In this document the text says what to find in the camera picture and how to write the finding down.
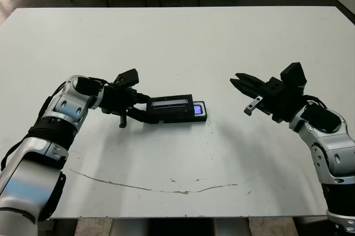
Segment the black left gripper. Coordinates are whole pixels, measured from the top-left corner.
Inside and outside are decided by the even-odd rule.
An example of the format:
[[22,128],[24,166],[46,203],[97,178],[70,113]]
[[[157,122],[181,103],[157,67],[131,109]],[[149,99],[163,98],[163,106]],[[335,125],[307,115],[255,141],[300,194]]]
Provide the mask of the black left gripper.
[[138,93],[131,87],[107,85],[99,104],[104,114],[120,116],[120,128],[127,125],[127,116],[145,124],[158,124],[159,119],[145,111],[134,107],[135,104],[146,104],[150,96]]

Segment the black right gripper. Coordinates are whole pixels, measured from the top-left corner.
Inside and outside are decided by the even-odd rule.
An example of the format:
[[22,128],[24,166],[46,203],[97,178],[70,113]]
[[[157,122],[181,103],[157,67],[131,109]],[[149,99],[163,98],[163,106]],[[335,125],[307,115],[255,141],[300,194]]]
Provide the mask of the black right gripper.
[[264,82],[246,73],[236,73],[235,76],[238,79],[230,79],[231,84],[242,94],[253,98],[252,103],[244,109],[248,116],[259,109],[271,115],[277,123],[290,122],[306,104],[303,98],[304,84],[286,82],[275,77]]

